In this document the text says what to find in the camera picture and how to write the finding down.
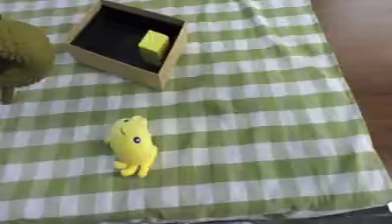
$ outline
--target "white stripe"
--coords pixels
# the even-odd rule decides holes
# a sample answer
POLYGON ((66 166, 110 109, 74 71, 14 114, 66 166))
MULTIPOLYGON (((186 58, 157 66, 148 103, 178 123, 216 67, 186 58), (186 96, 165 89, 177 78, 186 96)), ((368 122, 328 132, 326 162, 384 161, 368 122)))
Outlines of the white stripe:
MULTIPOLYGON (((284 198, 294 198, 300 195, 296 194, 296 191, 285 192, 282 189, 269 189, 268 187, 273 184, 275 181, 279 181, 279 186, 298 186, 300 188, 302 185, 298 185, 301 179, 313 179, 313 185, 311 187, 318 189, 317 194, 312 196, 331 196, 331 195, 340 195, 347 193, 346 191, 341 191, 340 183, 332 182, 329 183, 329 179, 339 179, 342 182, 350 182, 349 184, 352 186, 356 186, 356 188, 351 189, 350 193, 371 193, 372 191, 380 191, 390 188, 389 185, 385 185, 385 181, 389 178, 385 171, 358 171, 358 172, 347 172, 347 173, 338 173, 338 174, 330 174, 330 175, 318 175, 318 176, 309 176, 309 177, 299 177, 299 178, 282 178, 282 179, 261 179, 261 180, 248 180, 248 181, 229 181, 229 182, 220 182, 220 183, 210 183, 210 184, 198 184, 198 185, 180 185, 180 186, 162 186, 157 188, 145 188, 143 189, 144 201, 153 202, 146 203, 145 206, 143 204, 135 204, 135 205, 126 205, 124 204, 124 200, 130 201, 131 198, 136 197, 140 198, 137 195, 140 195, 141 189, 136 190, 128 190, 128 191, 120 191, 113 192, 114 196, 114 209, 109 211, 113 212, 121 212, 121 211, 131 211, 132 207, 136 207, 135 210, 143 210, 146 208, 166 208, 166 207, 178 207, 178 200, 182 200, 178 192, 186 191, 186 192, 195 192, 196 188, 203 189, 208 192, 219 192, 222 186, 230 186, 230 185, 239 185, 242 184, 247 187, 247 189, 255 189, 252 192, 251 199, 252 200, 279 200, 284 198), (162 195, 162 193, 167 193, 164 197, 164 200, 157 199, 157 195, 162 195)), ((90 201, 91 203, 96 202, 95 199, 99 199, 101 196, 106 195, 106 192, 97 192, 90 193, 85 195, 68 195, 61 197, 46 197, 44 200, 46 201, 57 201, 60 202, 60 215, 83 215, 83 214, 93 214, 95 211, 93 209, 80 209, 77 210, 78 201, 90 201)), ((222 201, 222 203, 235 203, 241 202, 243 198, 232 198, 227 197, 222 201)), ((18 211, 20 209, 20 205, 25 203, 25 199, 16 199, 12 201, 0 201, 0 207, 7 207, 10 211, 18 211)), ((198 197, 196 200, 189 206, 202 206, 202 205, 211 205, 216 203, 216 201, 211 201, 208 197, 198 197)), ((50 216, 57 216, 57 213, 49 214, 50 216)))
POLYGON ((287 95, 313 95, 321 93, 342 92, 347 91, 348 86, 344 82, 344 78, 325 78, 320 80, 301 80, 293 82, 278 82, 271 84, 248 84, 239 87, 198 87, 181 92, 164 91, 151 92, 146 94, 124 94, 112 95, 109 98, 105 96, 85 97, 76 100, 62 101, 29 101, 15 102, 12 105, 3 105, 3 107, 11 107, 23 104, 21 111, 15 114, 0 114, 0 119, 7 119, 20 116, 43 116, 56 115, 63 113, 88 112, 92 110, 111 110, 126 108, 146 108, 153 106, 171 106, 181 102, 202 102, 208 100, 232 101, 248 98, 261 97, 283 97, 287 95), (162 97, 164 101, 142 101, 142 98, 158 98, 162 97), (94 108, 82 102, 108 102, 97 103, 94 108), (65 105, 80 105, 79 107, 66 107, 65 105), (50 111, 36 110, 37 108, 51 108, 50 111))
POLYGON ((66 88, 75 86, 90 86, 99 84, 123 83, 124 79, 111 73, 76 73, 50 76, 42 81, 21 87, 20 90, 37 90, 45 88, 66 88))
POLYGON ((269 2, 257 2, 257 1, 242 1, 241 4, 235 2, 228 3, 207 3, 200 5, 186 5, 180 7, 162 7, 158 9, 146 9, 147 11, 155 11, 157 13, 165 14, 168 16, 177 15, 195 15, 200 13, 220 13, 220 12, 231 12, 231 11, 242 11, 246 8, 253 8, 256 10, 270 10, 278 9, 283 7, 304 7, 310 3, 307 0, 296 0, 296 1, 281 1, 274 0, 269 2))
POLYGON ((73 14, 72 16, 35 17, 24 19, 24 22, 37 26, 57 26, 63 24, 76 24, 84 17, 84 13, 73 14))
POLYGON ((7 12, 13 11, 39 11, 51 8, 65 8, 65 7, 77 7, 89 5, 92 3, 91 0, 78 0, 78 1, 64 1, 64 0, 53 0, 56 3, 52 4, 47 0, 45 1, 21 1, 15 3, 0 3, 0 9, 7 9, 7 12))
POLYGON ((43 216, 45 199, 27 199, 24 203, 24 218, 38 219, 43 216))
MULTIPOLYGON (((353 152, 373 151, 374 149, 368 135, 287 143, 254 143, 223 147, 164 150, 159 152, 157 161, 151 169, 160 171, 187 166, 230 165, 308 157, 322 158, 342 156, 353 152), (299 147, 287 147, 288 144, 299 145, 299 147), (298 151, 306 151, 307 153, 297 153, 298 151)), ((4 170, 3 177, 0 177, 0 182, 10 183, 26 180, 73 178, 81 175, 110 173, 114 170, 113 161, 114 156, 102 155, 98 157, 40 161, 29 164, 4 164, 0 165, 0 170, 4 170), (89 169, 84 167, 84 165, 91 165, 97 168, 89 169), (64 167, 68 167, 69 170, 67 172, 62 171, 64 167), (22 170, 37 171, 37 174, 33 177, 21 177, 20 175, 14 177, 13 174, 16 173, 16 169, 19 172, 22 170)), ((311 193, 312 191, 304 187, 301 192, 311 193)))
MULTIPOLYGON (((118 0, 119 3, 130 4, 129 0, 118 0)), ((131 1, 131 2, 148 2, 147 0, 139 0, 139 1, 131 1)), ((85 6, 91 4, 91 0, 80 0, 80 1, 63 1, 57 0, 55 7, 56 8, 65 8, 65 7, 77 7, 77 6, 85 6)), ((179 7, 162 7, 157 9, 146 9, 147 11, 155 11, 157 13, 165 14, 168 16, 175 15, 193 15, 200 13, 220 13, 220 12, 230 12, 230 11, 241 11, 245 8, 251 7, 256 10, 269 10, 269 9, 278 9, 283 7, 304 7, 309 5, 309 1, 306 0, 296 0, 296 1, 282 1, 275 0, 273 3, 271 2, 255 2, 250 1, 249 3, 243 2, 242 4, 238 3, 206 3, 206 4, 198 4, 198 5, 185 5, 179 7)), ((36 1, 34 3, 27 2, 19 2, 19 3, 0 3, 0 9, 8 9, 9 11, 28 11, 28 10, 43 10, 50 9, 52 5, 48 1, 36 1)))
POLYGON ((309 35, 290 35, 279 37, 266 35, 260 38, 245 38, 211 42, 190 42, 185 52, 190 53, 221 53, 228 51, 247 51, 266 49, 272 46, 301 46, 325 43, 325 37, 320 33, 309 35))
POLYGON ((3 200, 0 201, 0 221, 8 221, 10 219, 11 212, 10 209, 10 202, 3 200))
MULTIPOLYGON (((57 64, 74 63, 71 54, 65 52, 56 55, 57 64)), ((275 59, 249 59, 241 61, 222 61, 205 65, 176 66, 175 74, 179 77, 196 77, 200 74, 243 74, 268 71, 292 70, 304 67, 332 67, 336 59, 333 54, 320 54, 317 56, 285 56, 275 59)))

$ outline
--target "green stripe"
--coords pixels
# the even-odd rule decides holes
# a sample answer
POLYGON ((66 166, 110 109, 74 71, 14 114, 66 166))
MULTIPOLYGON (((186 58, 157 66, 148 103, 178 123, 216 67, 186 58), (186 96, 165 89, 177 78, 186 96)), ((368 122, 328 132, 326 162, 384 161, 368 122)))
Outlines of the green stripe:
POLYGON ((18 200, 62 195, 127 191, 162 186, 189 186, 227 181, 288 179, 302 176, 357 172, 380 169, 373 152, 337 157, 285 159, 241 164, 210 164, 150 171, 154 178, 128 178, 111 173, 83 175, 72 178, 36 179, 2 183, 0 200, 18 200), (33 186, 49 186, 45 191, 30 191, 33 186))
MULTIPOLYGON (((226 114, 247 114, 257 111, 280 111, 291 109, 327 108, 334 106, 353 104, 354 101, 347 99, 345 92, 331 92, 324 94, 290 95, 282 97, 260 97, 238 99, 232 101, 195 101, 181 102, 168 106, 152 106, 143 108, 105 109, 87 112, 61 113, 56 115, 16 116, 0 121, 3 131, 22 130, 47 130, 52 128, 67 128, 83 125, 101 125, 105 121, 100 117, 116 120, 121 117, 142 115, 150 121, 168 118, 184 118, 193 116, 220 116, 226 114)), ((293 115, 301 123, 309 123, 310 120, 302 117, 303 113, 293 111, 293 115)))
MULTIPOLYGON (((296 126, 269 126, 154 136, 153 141, 160 151, 174 151, 189 148, 210 148, 254 143, 281 143, 287 141, 341 138, 367 133, 366 126, 362 120, 352 120, 348 122, 328 122, 296 126)), ((0 164, 94 157, 111 153, 111 149, 103 143, 103 139, 102 141, 56 143, 52 145, 30 146, 16 149, 3 148, 0 152, 0 164)))
MULTIPOLYGON (((268 26, 257 26, 243 29, 240 31, 192 31, 188 34, 188 42, 211 42, 211 41, 222 41, 222 40, 233 40, 233 39, 254 39, 273 33, 278 37, 284 37, 289 35, 307 35, 320 33, 316 31, 315 24, 310 25, 296 25, 287 27, 268 27, 268 26)), ((72 24, 60 24, 55 26, 42 26, 47 34, 64 34, 66 35, 69 30, 73 27, 72 24)))
MULTIPOLYGON (((191 90, 191 89, 201 88, 201 87, 235 88, 235 87, 240 87, 243 85, 251 85, 251 84, 270 84, 270 83, 293 82, 293 81, 313 81, 313 80, 323 79, 324 77, 327 78, 339 77, 336 73, 337 71, 338 71, 337 67, 334 66, 328 68, 307 67, 307 68, 296 69, 296 70, 268 71, 268 72, 260 72, 260 73, 234 73, 234 74, 225 74, 225 75, 201 74, 196 77, 175 78, 167 83, 165 90, 180 92, 180 91, 191 90)), ((89 73, 92 71, 84 69, 83 66, 77 66, 75 72, 74 73, 71 72, 70 74, 78 74, 79 72, 89 73)), ((95 85, 73 86, 73 87, 46 87, 44 89, 36 89, 36 90, 20 90, 17 93, 18 93, 18 97, 20 97, 20 99, 23 99, 24 102, 49 102, 49 101, 57 101, 57 100, 75 100, 75 99, 80 99, 82 96, 84 98, 84 97, 100 97, 100 96, 108 96, 108 95, 134 95, 134 94, 148 94, 148 93, 156 94, 158 92, 153 91, 142 85, 139 85, 138 83, 129 83, 125 81, 123 83, 116 83, 116 84, 95 84, 95 85)), ((347 93, 333 92, 330 94, 337 96, 337 95, 346 95, 347 93)), ((269 99, 268 101, 273 102, 274 99, 276 98, 268 98, 268 99, 269 99)), ((279 107, 274 107, 273 110, 279 110, 284 108, 286 107, 283 106, 283 108, 280 108, 279 106, 279 107)))
MULTIPOLYGON (((69 17, 75 14, 80 14, 85 12, 91 4, 81 5, 77 7, 64 7, 64 8, 53 8, 48 4, 48 7, 42 10, 23 10, 23 11, 5 11, 2 14, 5 18, 15 18, 18 20, 27 20, 32 18, 42 18, 42 17, 69 17)), ((157 7, 140 7, 142 9, 157 9, 157 7)), ((262 9, 257 10, 251 7, 244 7, 241 10, 236 11, 224 11, 216 13, 204 13, 198 12, 196 14, 178 14, 172 15, 175 18, 183 19, 186 22, 211 22, 211 21, 230 21, 236 19, 244 19, 256 17, 262 14, 265 18, 276 18, 276 17, 291 17, 309 14, 312 11, 311 6, 304 7, 285 7, 280 9, 262 9)))

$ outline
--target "octopus eye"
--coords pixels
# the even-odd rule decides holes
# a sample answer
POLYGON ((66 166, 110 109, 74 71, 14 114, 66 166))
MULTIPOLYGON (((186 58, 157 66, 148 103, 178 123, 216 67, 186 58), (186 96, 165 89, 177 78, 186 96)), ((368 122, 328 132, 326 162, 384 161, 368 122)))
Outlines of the octopus eye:
POLYGON ((133 138, 133 142, 136 144, 140 144, 140 142, 142 142, 142 139, 140 139, 140 137, 136 136, 133 138))

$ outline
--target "stuffed toy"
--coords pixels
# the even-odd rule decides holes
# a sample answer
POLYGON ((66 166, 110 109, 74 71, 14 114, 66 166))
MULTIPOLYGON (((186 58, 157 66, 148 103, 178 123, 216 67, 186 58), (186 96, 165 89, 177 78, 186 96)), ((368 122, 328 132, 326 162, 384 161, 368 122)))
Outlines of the stuffed toy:
POLYGON ((38 27, 0 15, 0 98, 11 103, 14 88, 40 81, 53 68, 53 45, 38 27))
POLYGON ((136 115, 115 122, 105 142, 115 152, 114 167, 126 177, 134 174, 140 166, 138 176, 147 175, 158 154, 158 148, 151 139, 147 119, 136 115))

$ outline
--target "yellow octopus plush toy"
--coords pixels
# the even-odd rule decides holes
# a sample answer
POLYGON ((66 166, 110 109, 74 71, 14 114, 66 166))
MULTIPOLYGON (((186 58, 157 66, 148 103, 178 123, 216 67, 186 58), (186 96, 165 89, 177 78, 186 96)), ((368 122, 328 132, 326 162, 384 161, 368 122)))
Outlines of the yellow octopus plush toy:
POLYGON ((147 119, 136 115, 115 122, 105 140, 115 152, 114 167, 124 177, 133 175, 140 166, 138 176, 147 175, 158 154, 151 139, 147 119))

